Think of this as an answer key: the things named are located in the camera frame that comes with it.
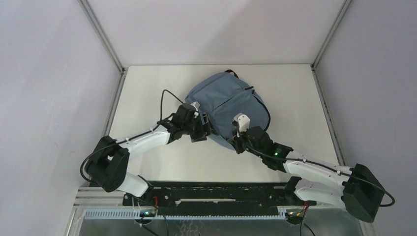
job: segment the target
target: white wall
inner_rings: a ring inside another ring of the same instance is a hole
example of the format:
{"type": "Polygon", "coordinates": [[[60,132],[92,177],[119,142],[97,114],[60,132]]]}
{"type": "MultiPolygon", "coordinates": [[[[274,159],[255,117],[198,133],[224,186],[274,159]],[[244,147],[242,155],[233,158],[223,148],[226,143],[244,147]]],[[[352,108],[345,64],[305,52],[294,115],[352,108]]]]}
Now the white wall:
{"type": "Polygon", "coordinates": [[[124,66],[312,63],[344,0],[90,0],[124,66]]]}
{"type": "Polygon", "coordinates": [[[0,232],[63,235],[118,72],[75,0],[0,3],[0,232]]]}
{"type": "Polygon", "coordinates": [[[416,23],[414,0],[354,1],[318,68],[347,159],[397,200],[376,217],[383,236],[417,234],[416,23]]]}

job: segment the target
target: blue backpack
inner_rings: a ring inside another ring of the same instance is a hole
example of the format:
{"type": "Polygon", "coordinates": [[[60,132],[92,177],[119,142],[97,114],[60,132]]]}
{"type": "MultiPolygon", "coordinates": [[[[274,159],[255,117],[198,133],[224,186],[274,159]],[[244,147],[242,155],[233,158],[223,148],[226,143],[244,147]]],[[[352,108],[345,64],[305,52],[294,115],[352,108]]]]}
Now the blue backpack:
{"type": "Polygon", "coordinates": [[[249,128],[259,126],[265,131],[271,120],[268,109],[253,86],[239,79],[232,70],[217,73],[197,84],[185,97],[185,102],[200,104],[200,117],[207,113],[218,133],[209,137],[232,150],[235,149],[227,140],[236,129],[232,121],[237,114],[243,113],[250,118],[249,128]]]}

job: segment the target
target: gray wall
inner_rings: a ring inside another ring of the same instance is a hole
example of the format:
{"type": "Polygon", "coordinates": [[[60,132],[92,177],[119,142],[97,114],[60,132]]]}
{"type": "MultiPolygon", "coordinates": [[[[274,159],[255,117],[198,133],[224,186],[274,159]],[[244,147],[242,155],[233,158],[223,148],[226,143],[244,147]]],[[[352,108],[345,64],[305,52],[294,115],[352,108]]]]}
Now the gray wall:
{"type": "Polygon", "coordinates": [[[381,235],[416,235],[417,2],[354,1],[318,68],[350,165],[370,167],[394,195],[381,235]]]}
{"type": "Polygon", "coordinates": [[[63,235],[117,78],[77,1],[0,2],[1,235],[63,235]]]}

